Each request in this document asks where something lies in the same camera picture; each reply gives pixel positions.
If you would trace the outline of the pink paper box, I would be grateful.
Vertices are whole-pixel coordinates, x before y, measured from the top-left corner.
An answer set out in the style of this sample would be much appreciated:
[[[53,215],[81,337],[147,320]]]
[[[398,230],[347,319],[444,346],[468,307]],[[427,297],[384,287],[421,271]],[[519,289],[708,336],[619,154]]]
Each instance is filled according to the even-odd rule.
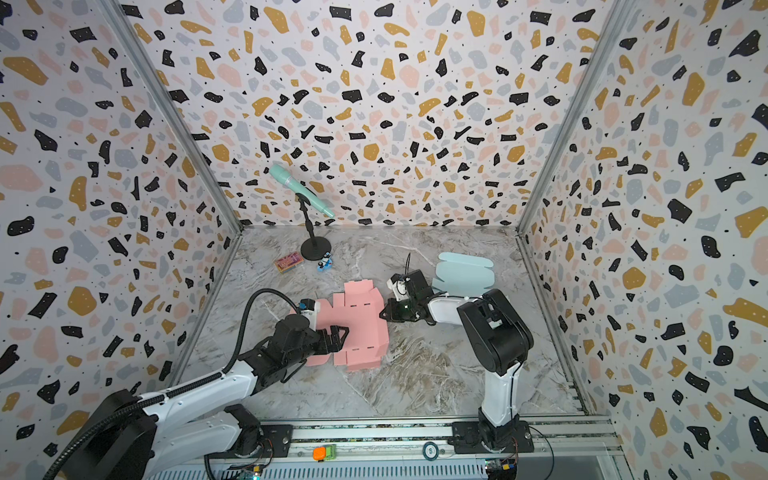
[[[308,366],[319,366],[333,359],[335,366],[346,366],[348,372],[381,366],[389,346],[388,325],[379,317],[384,308],[380,291],[370,279],[344,284],[342,293],[334,293],[332,300],[316,300],[320,304],[317,329],[331,325],[350,329],[344,348],[333,354],[315,355]]]

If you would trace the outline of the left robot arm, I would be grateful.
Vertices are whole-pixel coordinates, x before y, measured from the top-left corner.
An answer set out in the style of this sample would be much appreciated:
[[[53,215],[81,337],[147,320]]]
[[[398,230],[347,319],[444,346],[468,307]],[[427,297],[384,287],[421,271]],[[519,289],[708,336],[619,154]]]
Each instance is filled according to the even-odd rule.
[[[261,424],[242,404],[287,382],[307,360],[341,351],[349,330],[314,330],[290,314],[272,336],[228,368],[159,392],[109,395],[45,476],[54,479],[145,479],[189,460],[254,450]]]

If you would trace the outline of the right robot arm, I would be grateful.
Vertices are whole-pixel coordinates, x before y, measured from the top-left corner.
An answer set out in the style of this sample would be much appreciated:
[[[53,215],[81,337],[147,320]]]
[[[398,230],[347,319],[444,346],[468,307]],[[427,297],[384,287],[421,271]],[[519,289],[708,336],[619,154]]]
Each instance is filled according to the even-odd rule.
[[[380,311],[380,318],[390,323],[423,321],[430,326],[461,326],[485,369],[478,420],[454,428],[455,449],[483,447],[503,452],[513,446],[526,433],[517,406],[517,388],[534,338],[504,293],[466,285],[439,289],[428,284],[419,270],[393,275],[387,288],[392,297]]]

